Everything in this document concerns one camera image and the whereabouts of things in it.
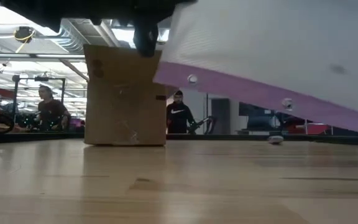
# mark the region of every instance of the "man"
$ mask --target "man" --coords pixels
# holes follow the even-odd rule
[[[49,125],[50,121],[61,118],[60,125],[56,124],[52,129],[56,130],[61,128],[62,130],[67,130],[70,114],[63,103],[53,99],[52,90],[47,86],[40,86],[38,93],[40,98],[43,99],[43,101],[38,104],[38,111],[40,112],[40,119],[42,120],[44,128],[49,128],[47,125]]]
[[[168,134],[186,134],[187,122],[194,123],[193,115],[183,103],[183,93],[177,91],[173,95],[173,103],[167,106]]]

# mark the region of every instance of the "grommet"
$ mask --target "grommet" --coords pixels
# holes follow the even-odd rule
[[[189,77],[187,77],[187,81],[191,84],[191,85],[195,85],[198,82],[198,78],[196,75],[189,75]]]
[[[291,98],[285,98],[282,101],[282,105],[284,107],[284,109],[286,109],[287,111],[292,111],[293,110],[293,102]]]

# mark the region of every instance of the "nike logo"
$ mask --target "nike logo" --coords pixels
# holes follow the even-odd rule
[[[184,111],[184,110],[179,110],[179,111],[171,110],[171,114],[180,113],[180,112],[182,112],[182,111]]]

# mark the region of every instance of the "small white ball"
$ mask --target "small white ball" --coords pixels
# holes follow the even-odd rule
[[[283,136],[270,136],[267,141],[270,143],[270,144],[281,144],[282,142],[284,142],[284,138]]]
[[[187,78],[188,82],[192,85],[197,84],[198,82],[198,78],[196,75],[189,75],[189,77]]]

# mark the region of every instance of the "hardwood floor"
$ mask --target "hardwood floor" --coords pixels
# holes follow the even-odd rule
[[[5,223],[358,223],[358,146],[0,144]]]

